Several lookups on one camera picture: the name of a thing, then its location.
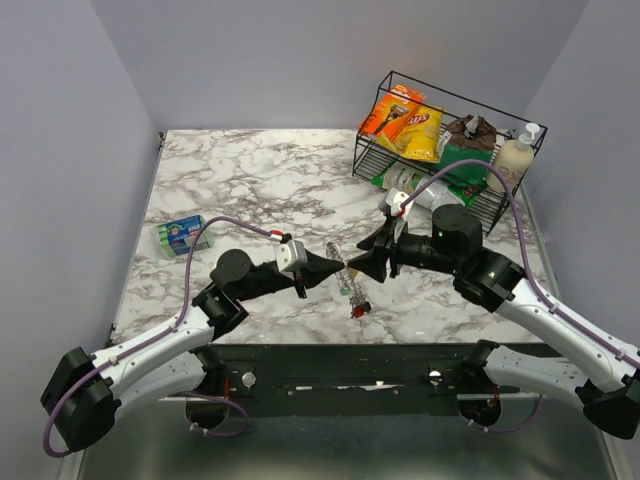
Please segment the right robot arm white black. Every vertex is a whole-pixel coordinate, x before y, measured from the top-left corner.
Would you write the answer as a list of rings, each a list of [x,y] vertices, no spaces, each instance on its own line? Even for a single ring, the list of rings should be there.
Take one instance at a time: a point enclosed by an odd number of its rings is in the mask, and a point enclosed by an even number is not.
[[[404,218],[384,224],[358,243],[348,266],[382,283],[402,266],[450,274],[464,299],[533,333],[555,358],[517,353],[489,341],[460,367],[469,390],[489,385],[529,390],[580,408],[600,430],[632,439],[639,426],[639,349],[586,320],[543,289],[524,264],[482,243],[480,221],[460,205],[432,215],[431,235],[408,231]]]

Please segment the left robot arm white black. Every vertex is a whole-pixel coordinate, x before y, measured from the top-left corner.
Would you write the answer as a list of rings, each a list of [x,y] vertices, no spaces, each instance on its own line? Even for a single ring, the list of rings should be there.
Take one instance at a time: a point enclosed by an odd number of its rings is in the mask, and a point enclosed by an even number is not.
[[[40,398],[48,414],[43,448],[54,458],[86,449],[103,438],[129,411],[175,393],[214,393],[220,368],[202,360],[215,340],[248,316],[246,300],[293,289],[307,290],[343,269],[297,241],[275,248],[260,265],[240,249],[224,252],[210,284],[188,297],[180,312],[138,336],[92,354],[77,347],[57,364]]]

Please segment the metal keyring holder with rings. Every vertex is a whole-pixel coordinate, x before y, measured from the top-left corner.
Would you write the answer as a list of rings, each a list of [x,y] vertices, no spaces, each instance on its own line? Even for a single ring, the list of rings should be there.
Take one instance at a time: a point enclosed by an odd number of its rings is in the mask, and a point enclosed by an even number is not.
[[[367,300],[367,297],[364,294],[360,285],[355,281],[355,279],[352,279],[351,276],[349,275],[349,272],[348,272],[349,267],[347,266],[347,263],[344,260],[338,245],[335,244],[334,242],[328,242],[326,244],[325,251],[329,259],[343,262],[343,269],[340,272],[336,273],[336,278],[337,278],[339,287],[342,285],[348,285],[351,288],[351,294],[347,296],[349,298],[349,303],[351,306],[351,317],[354,318],[353,311],[357,307],[363,309],[365,314],[369,313],[371,311],[371,304]]]

